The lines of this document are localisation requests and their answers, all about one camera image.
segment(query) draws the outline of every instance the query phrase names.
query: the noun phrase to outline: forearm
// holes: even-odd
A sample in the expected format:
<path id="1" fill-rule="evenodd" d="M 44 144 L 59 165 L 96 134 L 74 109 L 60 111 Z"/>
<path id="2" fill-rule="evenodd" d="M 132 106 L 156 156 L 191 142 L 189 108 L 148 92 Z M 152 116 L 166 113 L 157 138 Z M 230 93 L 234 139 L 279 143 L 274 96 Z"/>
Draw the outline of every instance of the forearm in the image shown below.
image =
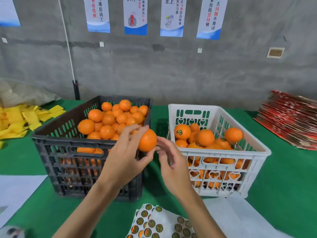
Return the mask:
<path id="1" fill-rule="evenodd" d="M 89 238 L 101 215 L 117 196 L 110 182 L 96 182 L 53 238 Z"/>
<path id="2" fill-rule="evenodd" d="M 194 190 L 191 190 L 188 196 L 178 200 L 185 209 L 198 237 L 226 238 L 208 212 L 203 200 Z"/>

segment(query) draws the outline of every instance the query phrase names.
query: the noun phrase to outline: stack of red cardboard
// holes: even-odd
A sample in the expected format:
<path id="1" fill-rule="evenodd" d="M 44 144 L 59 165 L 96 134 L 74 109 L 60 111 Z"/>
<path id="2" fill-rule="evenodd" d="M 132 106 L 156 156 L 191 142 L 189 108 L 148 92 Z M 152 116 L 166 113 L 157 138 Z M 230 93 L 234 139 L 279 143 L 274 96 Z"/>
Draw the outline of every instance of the stack of red cardboard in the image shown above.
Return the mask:
<path id="1" fill-rule="evenodd" d="M 254 119 L 286 142 L 317 150 L 317 101 L 272 90 L 258 111 Z"/>

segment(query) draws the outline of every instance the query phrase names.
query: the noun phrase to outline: white cord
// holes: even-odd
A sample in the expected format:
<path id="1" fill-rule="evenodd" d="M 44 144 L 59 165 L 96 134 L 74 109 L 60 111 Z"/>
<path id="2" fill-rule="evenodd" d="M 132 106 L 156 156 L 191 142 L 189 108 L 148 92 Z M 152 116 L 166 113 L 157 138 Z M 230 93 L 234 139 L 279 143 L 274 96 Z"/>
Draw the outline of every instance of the white cord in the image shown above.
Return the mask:
<path id="1" fill-rule="evenodd" d="M 61 9 L 61 0 L 58 0 L 58 3 L 59 3 L 59 5 L 60 5 L 60 9 Z M 70 48 L 69 48 L 68 37 L 67 37 L 67 31 L 66 31 L 66 26 L 65 26 L 65 21 L 64 21 L 64 15 L 63 15 L 63 10 L 62 10 L 62 9 L 61 9 L 61 18 L 62 18 L 62 20 L 63 20 L 64 31 L 65 31 L 66 42 L 67 42 L 67 48 L 68 48 L 68 54 L 69 54 L 69 60 L 70 60 L 70 67 L 72 68 L 72 75 L 73 75 L 73 80 L 74 80 L 74 83 L 75 83 L 76 80 L 75 80 L 75 74 L 74 74 L 74 68 L 73 68 L 73 62 L 72 62 L 72 56 L 70 55 Z"/>

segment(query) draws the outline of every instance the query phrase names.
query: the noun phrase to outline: hand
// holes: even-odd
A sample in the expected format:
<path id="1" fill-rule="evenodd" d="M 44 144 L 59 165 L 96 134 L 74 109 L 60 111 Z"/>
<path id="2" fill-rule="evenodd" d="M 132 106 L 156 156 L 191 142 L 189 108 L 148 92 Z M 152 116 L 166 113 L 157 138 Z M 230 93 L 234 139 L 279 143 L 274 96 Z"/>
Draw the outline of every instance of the hand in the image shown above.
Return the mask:
<path id="1" fill-rule="evenodd" d="M 125 184 L 144 170 L 153 160 L 153 154 L 157 149 L 154 148 L 139 161 L 135 159 L 140 140 L 148 129 L 148 125 L 140 127 L 135 124 L 127 126 L 123 130 L 105 161 L 105 165 L 98 178 L 99 182 L 111 182 L 114 189 L 119 192 Z M 130 135 L 134 130 L 137 130 L 137 133 Z"/>
<path id="2" fill-rule="evenodd" d="M 188 192 L 194 191 L 187 159 L 170 140 L 158 137 L 158 146 L 160 146 L 158 155 L 163 181 L 168 190 L 179 200 Z M 172 166 L 169 166 L 167 157 L 172 160 Z"/>

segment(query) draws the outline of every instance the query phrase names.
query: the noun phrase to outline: white plastic crate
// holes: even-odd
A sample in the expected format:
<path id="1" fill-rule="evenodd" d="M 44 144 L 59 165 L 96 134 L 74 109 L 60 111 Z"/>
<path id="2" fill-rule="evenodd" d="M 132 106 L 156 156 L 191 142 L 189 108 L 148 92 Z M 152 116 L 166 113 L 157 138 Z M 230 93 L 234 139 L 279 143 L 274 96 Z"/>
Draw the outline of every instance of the white plastic crate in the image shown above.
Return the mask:
<path id="1" fill-rule="evenodd" d="M 193 186 L 199 195 L 228 197 L 233 192 L 239 192 L 243 198 L 246 198 L 266 157 L 271 155 L 271 150 L 219 106 L 169 104 L 168 112 L 168 138 L 174 143 L 174 129 L 178 124 L 197 123 L 200 129 L 210 129 L 215 138 L 223 138 L 224 132 L 230 127 L 238 128 L 243 132 L 243 138 L 236 144 L 235 150 L 178 148 L 188 161 L 190 161 L 189 156 L 200 157 L 198 166 L 192 162 L 188 167 Z M 204 162 L 206 157 L 218 158 L 217 164 Z M 235 163 L 220 164 L 221 158 L 235 159 Z M 243 160 L 243 163 L 240 169 L 236 169 L 239 160 Z M 202 178 L 199 177 L 200 172 L 203 172 Z M 210 173 L 213 173 L 214 178 L 206 175 Z"/>

